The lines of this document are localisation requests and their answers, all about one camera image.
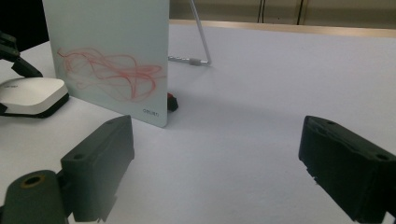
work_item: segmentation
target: metal stand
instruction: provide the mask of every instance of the metal stand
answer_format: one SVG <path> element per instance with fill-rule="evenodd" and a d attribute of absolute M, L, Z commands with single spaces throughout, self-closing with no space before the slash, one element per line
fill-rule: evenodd
<path fill-rule="evenodd" d="M 194 15 L 195 21 L 198 26 L 198 31 L 201 36 L 202 44 L 204 45 L 207 61 L 204 61 L 201 59 L 181 58 L 181 57 L 174 57 L 174 56 L 168 56 L 168 61 L 176 62 L 176 63 L 188 63 L 188 64 L 196 65 L 196 66 L 200 66 L 200 65 L 208 66 L 212 63 L 212 60 L 210 58 L 209 48 L 207 47 L 207 44 L 206 44 L 204 29 L 202 28 L 201 20 L 199 19 L 198 11 L 195 6 L 194 0 L 190 0 L 190 5 L 191 5 L 192 14 Z"/>

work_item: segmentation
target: beige wall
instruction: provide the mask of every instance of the beige wall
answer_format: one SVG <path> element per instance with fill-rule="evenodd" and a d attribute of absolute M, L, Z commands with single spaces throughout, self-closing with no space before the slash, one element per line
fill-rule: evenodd
<path fill-rule="evenodd" d="M 295 24 L 301 0 L 266 0 L 265 23 Z M 396 0 L 304 0 L 300 24 L 396 29 Z M 260 0 L 195 0 L 204 21 L 257 22 Z M 189 0 L 171 0 L 172 19 L 193 19 Z"/>

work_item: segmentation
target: wall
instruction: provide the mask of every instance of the wall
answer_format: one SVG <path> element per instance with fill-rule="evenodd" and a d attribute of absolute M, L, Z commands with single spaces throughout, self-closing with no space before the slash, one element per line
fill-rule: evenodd
<path fill-rule="evenodd" d="M 195 0 L 201 20 L 257 22 L 260 0 Z M 396 29 L 395 0 L 265 0 L 264 22 Z M 189 0 L 171 0 L 172 19 L 193 19 Z"/>
<path fill-rule="evenodd" d="M 0 31 L 17 38 L 19 51 L 49 40 L 41 0 L 2 1 Z"/>

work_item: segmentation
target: red scribble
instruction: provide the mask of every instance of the red scribble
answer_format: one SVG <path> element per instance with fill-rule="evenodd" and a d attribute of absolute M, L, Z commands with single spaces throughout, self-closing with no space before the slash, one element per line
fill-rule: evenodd
<path fill-rule="evenodd" d="M 158 65 L 138 65 L 131 55 L 103 55 L 96 49 L 74 49 L 58 54 L 64 58 L 66 75 L 76 81 L 77 88 L 96 86 L 118 101 L 139 102 L 156 89 Z"/>

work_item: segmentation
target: white table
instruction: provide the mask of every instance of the white table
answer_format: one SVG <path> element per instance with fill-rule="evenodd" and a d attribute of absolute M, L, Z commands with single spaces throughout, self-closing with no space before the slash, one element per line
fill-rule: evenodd
<path fill-rule="evenodd" d="M 168 125 L 133 120 L 135 159 L 107 223 L 353 223 L 298 160 L 303 121 L 331 119 L 396 154 L 396 39 L 205 33 L 211 67 L 169 63 L 179 109 Z M 171 25 L 169 54 L 205 57 L 195 26 Z M 21 56 L 54 77 L 49 43 Z M 1 80 L 16 76 L 10 66 L 0 62 Z M 13 180 L 58 172 L 63 155 L 118 116 L 71 97 L 47 119 L 0 118 L 0 202 Z"/>

